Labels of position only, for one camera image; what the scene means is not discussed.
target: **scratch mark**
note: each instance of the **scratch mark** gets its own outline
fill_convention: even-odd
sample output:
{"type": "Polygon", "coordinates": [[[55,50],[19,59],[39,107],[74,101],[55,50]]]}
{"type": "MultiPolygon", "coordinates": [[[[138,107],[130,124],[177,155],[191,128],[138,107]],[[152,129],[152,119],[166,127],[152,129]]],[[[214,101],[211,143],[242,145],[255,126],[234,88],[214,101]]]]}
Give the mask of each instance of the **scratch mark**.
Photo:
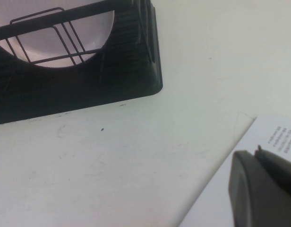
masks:
{"type": "Polygon", "coordinates": [[[207,149],[207,150],[201,151],[201,152],[199,152],[199,153],[196,153],[196,155],[201,155],[201,154],[204,154],[204,153],[209,152],[209,151],[210,151],[210,150],[207,149]]]}
{"type": "Polygon", "coordinates": [[[40,122],[40,121],[42,121],[42,120],[41,119],[35,119],[35,120],[29,121],[29,123],[31,123],[31,122],[40,122]]]}
{"type": "Polygon", "coordinates": [[[64,124],[62,127],[60,127],[58,130],[57,130],[57,132],[56,132],[56,135],[57,135],[57,137],[58,138],[63,138],[61,135],[60,135],[60,133],[61,133],[61,131],[64,129],[66,127],[66,125],[64,124]]]}
{"type": "Polygon", "coordinates": [[[104,162],[102,162],[102,161],[98,161],[98,162],[99,162],[99,163],[101,163],[101,164],[103,164],[103,165],[105,165],[105,166],[107,165],[107,164],[105,164],[105,163],[104,163],[104,162]]]}
{"type": "Polygon", "coordinates": [[[226,80],[226,79],[230,79],[230,77],[221,77],[221,78],[217,78],[217,80],[226,80]]]}

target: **white table surface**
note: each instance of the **white table surface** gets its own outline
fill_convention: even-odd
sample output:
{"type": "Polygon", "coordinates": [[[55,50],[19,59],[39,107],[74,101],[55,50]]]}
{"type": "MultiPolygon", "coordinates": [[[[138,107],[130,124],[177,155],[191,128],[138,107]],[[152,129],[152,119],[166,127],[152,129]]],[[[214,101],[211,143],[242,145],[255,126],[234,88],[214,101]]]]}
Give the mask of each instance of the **white table surface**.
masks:
{"type": "Polygon", "coordinates": [[[159,94],[0,125],[0,227],[176,227],[254,118],[291,117],[291,0],[153,4],[159,94]]]}

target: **white paper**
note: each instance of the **white paper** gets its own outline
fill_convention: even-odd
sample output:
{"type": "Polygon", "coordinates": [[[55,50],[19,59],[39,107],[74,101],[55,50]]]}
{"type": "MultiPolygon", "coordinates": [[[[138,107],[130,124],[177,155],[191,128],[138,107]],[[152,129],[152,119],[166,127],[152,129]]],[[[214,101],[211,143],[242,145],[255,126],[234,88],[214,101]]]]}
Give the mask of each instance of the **white paper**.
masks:
{"type": "Polygon", "coordinates": [[[258,145],[291,162],[291,119],[258,117],[200,194],[180,227],[234,227],[228,193],[232,155],[237,150],[254,154],[258,145]]]}

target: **black plastic frame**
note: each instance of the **black plastic frame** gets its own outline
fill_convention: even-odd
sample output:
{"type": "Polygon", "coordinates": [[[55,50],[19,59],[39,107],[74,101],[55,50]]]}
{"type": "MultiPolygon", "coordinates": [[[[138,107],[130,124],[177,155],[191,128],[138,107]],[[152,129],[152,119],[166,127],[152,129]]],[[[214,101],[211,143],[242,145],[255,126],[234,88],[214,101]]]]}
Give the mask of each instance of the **black plastic frame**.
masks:
{"type": "Polygon", "coordinates": [[[0,48],[0,80],[5,80],[0,86],[0,124],[154,95],[162,89],[156,13],[150,0],[104,0],[60,10],[12,21],[0,27],[0,40],[114,10],[109,40],[102,49],[94,50],[97,54],[93,58],[63,69],[23,62],[0,48]]]}

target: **metal wire guard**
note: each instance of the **metal wire guard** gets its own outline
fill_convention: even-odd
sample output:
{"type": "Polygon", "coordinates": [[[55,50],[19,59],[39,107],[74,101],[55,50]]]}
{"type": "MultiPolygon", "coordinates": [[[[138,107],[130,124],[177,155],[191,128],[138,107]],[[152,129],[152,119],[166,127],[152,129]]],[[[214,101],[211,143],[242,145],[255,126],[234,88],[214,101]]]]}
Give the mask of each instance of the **metal wire guard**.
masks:
{"type": "Polygon", "coordinates": [[[138,5],[138,4],[140,4],[140,2],[137,0],[135,0],[135,1],[133,1],[133,0],[104,0],[104,1],[100,1],[97,3],[93,3],[93,4],[89,4],[89,5],[81,6],[78,8],[69,9],[69,10],[65,10],[61,7],[48,9],[45,11],[41,11],[38,13],[27,15],[25,17],[13,19],[13,20],[11,20],[10,25],[0,27],[0,41],[6,40],[13,55],[15,57],[17,57],[16,52],[14,51],[14,48],[12,47],[10,41],[8,40],[8,38],[15,37],[17,39],[23,53],[25,54],[27,61],[31,64],[40,64],[40,63],[44,63],[44,62],[70,58],[73,65],[76,65],[76,62],[74,61],[73,57],[78,56],[80,58],[81,62],[84,62],[82,55],[101,52],[103,50],[103,48],[86,51],[82,42],[79,39],[79,36],[78,36],[76,30],[74,29],[74,27],[71,23],[72,20],[81,19],[81,18],[85,18],[85,17],[89,17],[89,16],[94,16],[97,14],[101,14],[101,13],[105,13],[105,12],[109,12],[109,11],[113,11],[113,10],[130,9],[134,6],[135,7],[137,6],[139,8],[139,12],[138,12],[139,33],[141,34],[141,36],[145,40],[145,45],[146,45],[148,57],[151,60],[151,53],[150,53],[148,43],[147,43],[146,32],[145,32],[145,28],[144,28],[142,18],[140,15],[140,5],[138,5]],[[70,27],[75,35],[75,38],[77,39],[77,41],[80,45],[80,48],[83,50],[82,52],[80,52],[78,50],[77,46],[75,45],[75,43],[73,41],[73,38],[69,34],[69,32],[64,24],[67,22],[70,24],[70,27]],[[63,37],[61,36],[59,30],[56,28],[57,24],[62,25],[63,29],[66,32],[67,37],[69,38],[71,44],[74,47],[76,53],[70,53],[69,48],[67,47],[63,37]],[[63,44],[63,46],[65,48],[67,54],[57,56],[57,57],[48,58],[48,59],[42,59],[42,60],[38,60],[38,61],[31,61],[18,36],[22,35],[22,34],[34,32],[34,31],[38,31],[41,29],[46,29],[46,28],[53,28],[55,30],[59,39],[61,40],[61,43],[63,44]]]}

